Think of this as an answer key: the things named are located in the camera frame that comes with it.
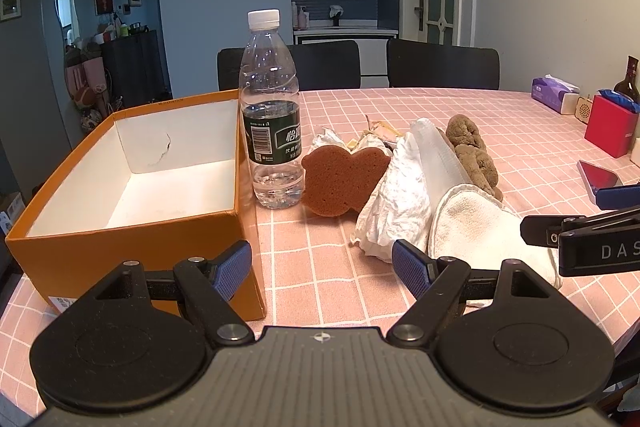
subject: smartphone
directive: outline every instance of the smartphone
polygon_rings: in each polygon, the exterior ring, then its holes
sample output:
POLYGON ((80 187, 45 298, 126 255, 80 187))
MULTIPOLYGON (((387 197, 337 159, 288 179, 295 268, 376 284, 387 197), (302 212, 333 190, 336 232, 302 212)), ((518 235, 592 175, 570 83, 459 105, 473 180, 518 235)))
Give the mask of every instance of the smartphone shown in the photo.
POLYGON ((596 201, 596 195, 599 190, 603 188, 622 187, 622 181, 618 175, 608 169, 603 169, 597 165, 587 163, 585 161, 578 161, 578 172, 584 183, 584 187, 587 189, 587 194, 591 203, 598 205, 596 201))

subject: plastic water bottle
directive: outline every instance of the plastic water bottle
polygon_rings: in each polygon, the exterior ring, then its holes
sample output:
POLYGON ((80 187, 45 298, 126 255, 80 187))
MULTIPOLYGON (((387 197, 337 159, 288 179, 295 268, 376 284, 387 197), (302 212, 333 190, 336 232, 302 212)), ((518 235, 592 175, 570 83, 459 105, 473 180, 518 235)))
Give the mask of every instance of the plastic water bottle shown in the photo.
POLYGON ((298 79, 279 26, 278 10, 249 12, 252 34, 239 80, 254 192, 267 208, 298 203, 304 188, 298 79))

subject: orange cardboard box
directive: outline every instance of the orange cardboard box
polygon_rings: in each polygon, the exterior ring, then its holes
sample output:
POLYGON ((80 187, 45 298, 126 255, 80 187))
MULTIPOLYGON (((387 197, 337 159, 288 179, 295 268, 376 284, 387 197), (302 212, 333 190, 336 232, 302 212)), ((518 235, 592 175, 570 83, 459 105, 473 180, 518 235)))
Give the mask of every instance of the orange cardboard box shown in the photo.
MULTIPOLYGON (((36 290, 62 311, 118 263, 167 270, 239 239, 252 272, 230 304, 264 318, 255 199, 238 91, 159 102, 106 118, 62 162, 6 238, 36 290)), ((178 313, 175 303, 154 305, 178 313)))

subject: door handle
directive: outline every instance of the door handle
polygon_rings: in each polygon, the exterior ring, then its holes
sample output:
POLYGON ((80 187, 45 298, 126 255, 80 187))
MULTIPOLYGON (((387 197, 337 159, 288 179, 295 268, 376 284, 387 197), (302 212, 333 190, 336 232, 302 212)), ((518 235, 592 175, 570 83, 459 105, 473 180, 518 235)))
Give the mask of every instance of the door handle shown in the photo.
POLYGON ((416 6, 414 11, 418 12, 418 31, 424 31, 424 0, 420 0, 420 6, 416 6))

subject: pink checkered tablecloth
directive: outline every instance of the pink checkered tablecloth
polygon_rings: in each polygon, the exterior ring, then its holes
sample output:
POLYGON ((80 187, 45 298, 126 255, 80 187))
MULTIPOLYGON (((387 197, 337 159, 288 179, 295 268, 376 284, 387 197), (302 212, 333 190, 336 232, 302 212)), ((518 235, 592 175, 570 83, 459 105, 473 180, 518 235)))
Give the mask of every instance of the pink checkered tablecloth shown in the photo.
MULTIPOLYGON (((587 160, 617 172, 625 184, 640 169, 627 156, 613 159, 587 142, 585 126, 572 116, 535 102, 527 93, 457 89, 361 89, 305 92, 302 134, 305 151, 313 135, 331 127, 345 141, 371 120, 387 120, 406 131, 417 118, 445 128, 463 113, 479 126, 500 173, 498 187, 517 214, 598 212, 575 164, 587 160)), ((259 208, 258 229, 268 314, 252 324, 379 326, 383 331, 414 302, 390 265, 364 257, 349 244, 356 216, 318 217, 301 205, 259 208)), ((562 293, 615 342, 640 317, 636 273, 564 279, 562 293)), ((23 277, 0 320, 0 391, 35 415, 40 401, 28 362, 37 333, 55 317, 23 277)))

